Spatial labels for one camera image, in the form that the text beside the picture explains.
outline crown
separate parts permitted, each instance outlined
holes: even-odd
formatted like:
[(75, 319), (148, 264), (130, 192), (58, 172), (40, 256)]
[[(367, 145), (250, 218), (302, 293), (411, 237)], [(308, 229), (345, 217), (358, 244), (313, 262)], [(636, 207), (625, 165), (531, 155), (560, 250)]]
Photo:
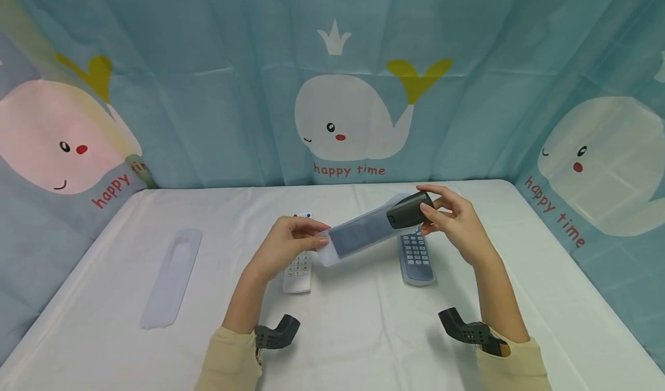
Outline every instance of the crown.
[(663, 62), (660, 66), (660, 71), (656, 73), (656, 76), (654, 76), (653, 79), (659, 81), (662, 84), (665, 82), (665, 50), (661, 51), (660, 55), (663, 58)]
[(330, 34), (325, 33), (320, 29), (319, 35), (323, 37), (323, 41), (326, 43), (326, 47), (328, 48), (328, 54), (329, 55), (337, 55), (339, 57), (342, 55), (342, 49), (344, 48), (344, 44), (346, 40), (351, 36), (351, 33), (346, 32), (342, 37), (339, 36), (339, 29), (337, 28), (337, 19), (334, 19), (332, 21), (332, 28)]

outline person's right hand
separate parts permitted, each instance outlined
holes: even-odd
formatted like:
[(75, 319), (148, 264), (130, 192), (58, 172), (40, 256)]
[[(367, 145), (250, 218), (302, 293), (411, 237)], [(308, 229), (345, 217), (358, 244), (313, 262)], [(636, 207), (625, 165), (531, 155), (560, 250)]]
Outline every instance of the person's right hand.
[[(471, 202), (447, 187), (418, 185), (416, 188), (441, 195), (434, 201), (434, 208), (420, 204), (420, 210), (429, 220), (421, 228), (423, 235), (437, 230), (445, 233), (462, 258), (473, 267), (498, 256)], [(450, 212), (438, 211), (442, 207)]]

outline clear remote cover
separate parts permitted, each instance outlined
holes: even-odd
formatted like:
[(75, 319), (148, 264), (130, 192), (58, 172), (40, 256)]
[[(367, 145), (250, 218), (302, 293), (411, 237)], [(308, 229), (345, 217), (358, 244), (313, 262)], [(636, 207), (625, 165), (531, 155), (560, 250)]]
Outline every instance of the clear remote cover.
[(414, 232), (417, 225), (411, 228), (394, 229), (386, 216), (386, 212), (402, 199), (408, 198), (407, 193), (399, 193), (383, 206), (356, 217), (335, 228), (324, 230), (317, 236), (328, 237), (330, 242), (318, 249), (319, 258), (325, 267), (338, 263), (341, 259), (355, 254), (364, 248), (398, 235)]

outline whale tail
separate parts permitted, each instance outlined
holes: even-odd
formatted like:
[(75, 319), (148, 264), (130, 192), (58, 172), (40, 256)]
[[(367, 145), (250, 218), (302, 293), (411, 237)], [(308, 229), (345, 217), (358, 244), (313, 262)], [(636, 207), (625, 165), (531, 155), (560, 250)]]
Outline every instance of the whale tail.
[(111, 59), (105, 57), (105, 55), (99, 55), (98, 57), (91, 58), (88, 61), (88, 71), (85, 72), (83, 69), (76, 66), (69, 58), (64, 54), (55, 55), (58, 62), (65, 65), (72, 72), (76, 74), (83, 82), (85, 82), (90, 88), (95, 91), (98, 97), (102, 101), (109, 103), (109, 80), (111, 77), (111, 71), (113, 69), (113, 63)]
[(419, 76), (411, 63), (404, 59), (391, 60), (386, 64), (386, 67), (390, 73), (399, 77), (399, 80), (402, 81), (406, 92), (406, 100), (409, 105), (414, 105), (437, 79), (446, 74), (452, 64), (452, 59), (439, 60), (430, 66), (423, 76)]

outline sleeve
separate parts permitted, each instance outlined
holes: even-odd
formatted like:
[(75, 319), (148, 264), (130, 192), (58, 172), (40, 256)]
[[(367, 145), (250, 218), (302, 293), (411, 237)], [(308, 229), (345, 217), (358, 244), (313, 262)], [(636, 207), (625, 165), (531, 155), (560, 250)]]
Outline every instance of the sleeve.
[(254, 391), (261, 377), (256, 334), (220, 327), (210, 338), (196, 391)]
[(540, 347), (534, 338), (515, 343), (491, 330), (510, 347), (507, 357), (490, 355), (476, 348), (483, 388), (487, 391), (551, 391)]

